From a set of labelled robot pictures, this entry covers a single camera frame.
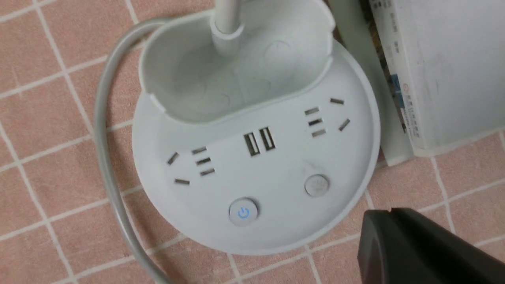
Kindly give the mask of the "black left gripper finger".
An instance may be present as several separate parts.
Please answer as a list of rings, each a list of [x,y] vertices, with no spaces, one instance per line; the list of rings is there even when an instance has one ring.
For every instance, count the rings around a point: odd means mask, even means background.
[[[411,208],[367,210],[357,254],[363,284],[503,284],[500,260]]]

